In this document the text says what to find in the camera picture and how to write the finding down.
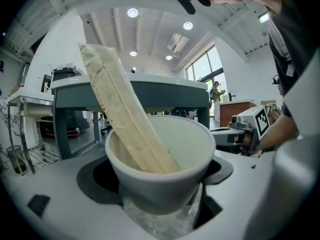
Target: wooden cabinet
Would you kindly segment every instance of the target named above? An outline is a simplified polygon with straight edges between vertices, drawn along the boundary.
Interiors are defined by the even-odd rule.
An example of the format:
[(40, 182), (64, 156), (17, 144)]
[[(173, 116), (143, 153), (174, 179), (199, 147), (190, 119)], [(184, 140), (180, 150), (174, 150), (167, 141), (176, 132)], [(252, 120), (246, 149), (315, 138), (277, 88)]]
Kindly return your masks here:
[(227, 127), (233, 116), (256, 107), (251, 101), (232, 101), (220, 103), (220, 127)]

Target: table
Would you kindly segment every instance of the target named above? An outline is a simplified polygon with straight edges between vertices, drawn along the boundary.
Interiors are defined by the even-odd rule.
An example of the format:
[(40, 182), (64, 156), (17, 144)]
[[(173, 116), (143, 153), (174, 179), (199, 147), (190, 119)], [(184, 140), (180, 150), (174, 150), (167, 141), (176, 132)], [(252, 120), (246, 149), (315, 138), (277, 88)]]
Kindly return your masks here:
[[(210, 127), (208, 86), (205, 83), (148, 74), (128, 74), (128, 77), (147, 113), (170, 109), (197, 110), (198, 122)], [(103, 111), (87, 76), (54, 81), (51, 89), (54, 91), (53, 127), (56, 145), (61, 159), (73, 158), (79, 153), (72, 154), (69, 147), (66, 111)], [(96, 113), (93, 117), (95, 140), (90, 145), (100, 141)]]
[(41, 133), (40, 133), (40, 126), (36, 123), (36, 129), (39, 141), (39, 146), (32, 147), (28, 149), (27, 141), (26, 141), (26, 134), (24, 128), (24, 117), (31, 117), (31, 118), (41, 118), (46, 115), (50, 115), (51, 108), (53, 106), (54, 96), (48, 93), (43, 92), (35, 92), (33, 90), (29, 90), (25, 87), (20, 88), (17, 92), (9, 96), (6, 101), (8, 103), (8, 131), (9, 131), (9, 138), (12, 150), (14, 150), (14, 143), (12, 139), (12, 132), (11, 132), (11, 107), (17, 107), (19, 113), (19, 130), (20, 130), (20, 137), (22, 143), (22, 149), (24, 158), (26, 160), (26, 165), (28, 165), (33, 174), (36, 173), (34, 164), (31, 161), (29, 150), (34, 150), (35, 148), (44, 149), (44, 144), (42, 141)]

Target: person's arm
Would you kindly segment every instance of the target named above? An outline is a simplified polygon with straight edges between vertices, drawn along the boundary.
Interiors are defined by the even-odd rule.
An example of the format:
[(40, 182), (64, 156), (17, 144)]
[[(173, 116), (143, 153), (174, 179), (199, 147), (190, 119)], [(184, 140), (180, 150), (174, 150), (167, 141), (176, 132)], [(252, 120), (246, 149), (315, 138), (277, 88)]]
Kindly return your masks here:
[[(292, 139), (297, 133), (297, 131), (298, 129), (293, 118), (282, 114), (280, 115), (278, 120), (273, 125), (270, 126), (269, 131), (261, 139), (259, 144), (259, 150), (264, 150), (264, 149), (268, 149), (268, 148), (280, 145)], [(251, 142), (252, 142), (252, 135), (247, 134), (244, 138), (243, 145), (245, 147), (250, 147)]]

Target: air vent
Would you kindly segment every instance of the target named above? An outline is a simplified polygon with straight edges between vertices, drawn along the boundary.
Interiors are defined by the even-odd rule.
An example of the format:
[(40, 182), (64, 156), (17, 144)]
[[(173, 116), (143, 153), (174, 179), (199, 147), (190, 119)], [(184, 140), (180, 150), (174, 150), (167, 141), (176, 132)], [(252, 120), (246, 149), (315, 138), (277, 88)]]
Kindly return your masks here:
[(174, 54), (180, 53), (188, 41), (189, 39), (187, 37), (182, 36), (182, 34), (175, 33), (172, 36), (167, 48)]

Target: white cup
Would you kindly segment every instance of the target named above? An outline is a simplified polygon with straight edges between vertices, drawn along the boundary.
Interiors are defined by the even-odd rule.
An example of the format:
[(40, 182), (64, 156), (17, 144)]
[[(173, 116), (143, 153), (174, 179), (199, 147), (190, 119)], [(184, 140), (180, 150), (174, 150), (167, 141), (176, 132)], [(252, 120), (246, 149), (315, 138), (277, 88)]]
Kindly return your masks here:
[(117, 134), (112, 130), (105, 150), (116, 176), (133, 203), (149, 214), (165, 215), (183, 208), (203, 178), (216, 150), (216, 142), (202, 124), (183, 117), (148, 117), (181, 171), (156, 174), (138, 170)]

